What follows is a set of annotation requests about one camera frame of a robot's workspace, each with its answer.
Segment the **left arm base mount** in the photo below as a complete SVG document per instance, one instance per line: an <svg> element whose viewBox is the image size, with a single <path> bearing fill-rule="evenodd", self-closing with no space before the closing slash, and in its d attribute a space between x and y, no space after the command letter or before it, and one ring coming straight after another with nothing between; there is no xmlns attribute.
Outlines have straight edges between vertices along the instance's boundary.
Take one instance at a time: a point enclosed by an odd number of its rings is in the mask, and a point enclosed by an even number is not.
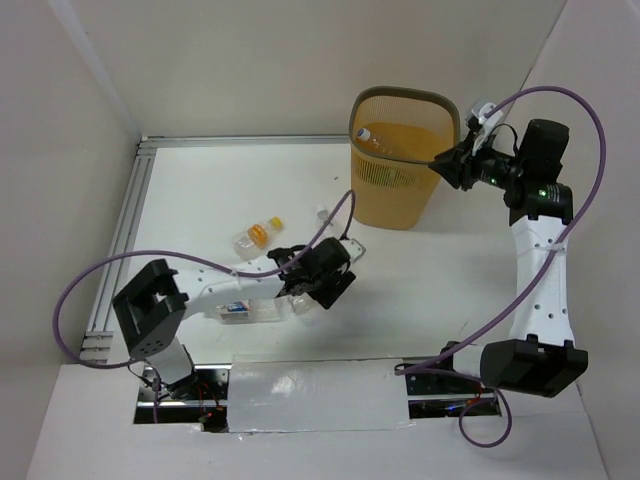
<svg viewBox="0 0 640 480"><path fill-rule="evenodd" d="M198 380L178 398L170 395L165 383L156 390L156 375L150 366L139 372L130 369L138 379L133 423L194 424L203 432L227 433L231 368L231 364L196 365Z"/></svg>

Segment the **silver tape sheet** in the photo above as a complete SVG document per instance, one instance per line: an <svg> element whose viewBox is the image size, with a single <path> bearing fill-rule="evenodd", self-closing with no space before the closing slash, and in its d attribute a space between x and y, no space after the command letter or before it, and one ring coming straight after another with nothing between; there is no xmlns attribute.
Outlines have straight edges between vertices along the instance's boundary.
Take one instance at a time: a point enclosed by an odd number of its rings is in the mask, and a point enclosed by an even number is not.
<svg viewBox="0 0 640 480"><path fill-rule="evenodd" d="M411 424L396 359L237 363L227 398L231 433L387 431Z"/></svg>

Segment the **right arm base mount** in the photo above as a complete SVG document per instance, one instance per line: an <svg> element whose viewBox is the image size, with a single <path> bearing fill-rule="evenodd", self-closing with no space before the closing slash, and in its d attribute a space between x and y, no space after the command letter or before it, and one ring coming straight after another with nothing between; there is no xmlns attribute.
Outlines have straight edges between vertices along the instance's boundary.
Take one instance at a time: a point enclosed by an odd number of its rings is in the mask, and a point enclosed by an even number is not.
<svg viewBox="0 0 640 480"><path fill-rule="evenodd" d="M480 383L433 373L404 376L408 396L409 418L454 418L468 406L468 416L500 416L496 394Z"/></svg>

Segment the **clear bottle blue-orange label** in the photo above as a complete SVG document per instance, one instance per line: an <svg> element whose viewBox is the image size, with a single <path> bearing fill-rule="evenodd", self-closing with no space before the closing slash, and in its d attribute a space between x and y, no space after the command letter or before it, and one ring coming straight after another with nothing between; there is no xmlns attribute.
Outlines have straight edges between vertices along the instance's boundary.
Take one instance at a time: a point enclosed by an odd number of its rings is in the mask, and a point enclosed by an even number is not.
<svg viewBox="0 0 640 480"><path fill-rule="evenodd" d="M273 300L248 300L216 308L220 322L228 325L275 323L281 320Z"/></svg>

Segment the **orange label small bottle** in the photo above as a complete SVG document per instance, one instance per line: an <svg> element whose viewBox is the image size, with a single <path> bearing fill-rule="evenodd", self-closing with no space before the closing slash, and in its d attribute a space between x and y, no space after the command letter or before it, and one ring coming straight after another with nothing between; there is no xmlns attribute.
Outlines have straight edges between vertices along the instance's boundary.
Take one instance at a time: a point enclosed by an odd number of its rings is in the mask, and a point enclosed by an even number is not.
<svg viewBox="0 0 640 480"><path fill-rule="evenodd" d="M283 221L273 216L238 233L232 240L232 246L241 259L248 261L261 256L283 229Z"/></svg>

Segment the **clear bottle blue-white cap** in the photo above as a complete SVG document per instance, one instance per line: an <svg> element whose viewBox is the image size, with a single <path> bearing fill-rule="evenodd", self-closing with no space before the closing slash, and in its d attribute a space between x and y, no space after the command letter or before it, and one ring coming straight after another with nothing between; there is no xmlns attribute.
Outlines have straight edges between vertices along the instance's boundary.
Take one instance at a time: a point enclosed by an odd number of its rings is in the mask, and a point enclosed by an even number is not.
<svg viewBox="0 0 640 480"><path fill-rule="evenodd" d="M385 157L394 157L401 152L401 149L391 140L368 128L360 128L356 133L355 140L367 152Z"/></svg>

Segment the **aluminium frame rail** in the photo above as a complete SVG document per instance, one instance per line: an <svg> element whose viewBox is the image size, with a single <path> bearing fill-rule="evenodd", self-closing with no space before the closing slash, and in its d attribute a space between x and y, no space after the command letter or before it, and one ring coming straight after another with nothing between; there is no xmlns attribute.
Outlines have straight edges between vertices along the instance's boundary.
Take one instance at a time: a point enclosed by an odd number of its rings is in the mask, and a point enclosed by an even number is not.
<svg viewBox="0 0 640 480"><path fill-rule="evenodd" d="M277 244L307 242L318 206L350 184L343 137L153 139L141 145L116 226L117 251L166 249L231 265L233 237L281 217ZM356 281L329 310L277 322L223 324L195 316L179 338L198 363L414 357L470 335L514 291L513 245L499 194L440 185L417 226L354 223L366 249Z"/></svg>

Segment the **red cap cola bottle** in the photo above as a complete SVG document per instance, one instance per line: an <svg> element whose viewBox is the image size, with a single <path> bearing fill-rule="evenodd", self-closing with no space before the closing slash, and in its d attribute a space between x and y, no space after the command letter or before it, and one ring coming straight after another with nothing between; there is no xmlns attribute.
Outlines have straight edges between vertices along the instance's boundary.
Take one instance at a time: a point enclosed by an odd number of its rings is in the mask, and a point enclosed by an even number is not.
<svg viewBox="0 0 640 480"><path fill-rule="evenodd" d="M289 303L290 303L292 312L296 316L302 316L302 315L308 314L318 306L317 302L313 298L311 298L308 294L303 294L300 296L291 296L289 298Z"/></svg>

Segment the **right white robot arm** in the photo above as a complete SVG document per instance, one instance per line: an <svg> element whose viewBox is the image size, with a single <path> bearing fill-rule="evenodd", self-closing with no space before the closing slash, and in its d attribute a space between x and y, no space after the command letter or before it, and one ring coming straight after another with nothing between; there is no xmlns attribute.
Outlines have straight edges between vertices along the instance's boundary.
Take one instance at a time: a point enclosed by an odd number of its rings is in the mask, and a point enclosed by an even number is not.
<svg viewBox="0 0 640 480"><path fill-rule="evenodd" d="M468 135L429 166L455 189L484 182L503 191L522 298L507 339L469 345L440 361L436 379L448 392L473 376L488 387L552 398L588 367L570 325L568 242L561 236L574 218L572 191L558 181L568 141L567 126L534 119L512 155L494 149L491 139L480 143Z"/></svg>

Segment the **clear bottle white cap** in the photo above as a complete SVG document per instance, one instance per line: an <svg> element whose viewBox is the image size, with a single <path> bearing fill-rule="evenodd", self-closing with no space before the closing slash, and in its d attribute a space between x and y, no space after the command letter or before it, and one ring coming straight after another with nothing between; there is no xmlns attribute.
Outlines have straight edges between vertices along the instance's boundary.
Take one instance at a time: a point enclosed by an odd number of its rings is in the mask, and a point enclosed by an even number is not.
<svg viewBox="0 0 640 480"><path fill-rule="evenodd" d="M315 207L316 222L319 226L324 225L330 216L330 211L324 205Z"/></svg>

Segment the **orange mesh waste bin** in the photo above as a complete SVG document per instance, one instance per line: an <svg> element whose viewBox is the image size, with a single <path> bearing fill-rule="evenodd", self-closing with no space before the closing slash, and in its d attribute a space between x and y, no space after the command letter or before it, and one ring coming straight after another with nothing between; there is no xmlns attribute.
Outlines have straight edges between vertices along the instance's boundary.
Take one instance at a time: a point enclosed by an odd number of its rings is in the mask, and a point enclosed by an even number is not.
<svg viewBox="0 0 640 480"><path fill-rule="evenodd" d="M355 140L360 128L386 137L401 152L394 157L367 152ZM459 139L458 110L440 94L391 86L361 92L349 118L355 219L383 229L414 227L440 181L428 164ZM381 167L402 170L405 182L396 188L372 183L372 173Z"/></svg>

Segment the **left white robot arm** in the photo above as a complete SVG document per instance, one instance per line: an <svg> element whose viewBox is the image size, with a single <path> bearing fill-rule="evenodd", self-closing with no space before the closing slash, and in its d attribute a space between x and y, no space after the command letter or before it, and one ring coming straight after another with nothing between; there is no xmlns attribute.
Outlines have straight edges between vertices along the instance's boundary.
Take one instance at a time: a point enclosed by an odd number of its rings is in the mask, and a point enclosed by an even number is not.
<svg viewBox="0 0 640 480"><path fill-rule="evenodd" d="M184 320L236 302L304 294L329 309L355 281L352 267L364 253L353 239L329 237L311 248L276 248L223 270L178 271L164 259L152 260L115 295L112 307L129 357L150 365L169 396L183 400L199 383L177 338Z"/></svg>

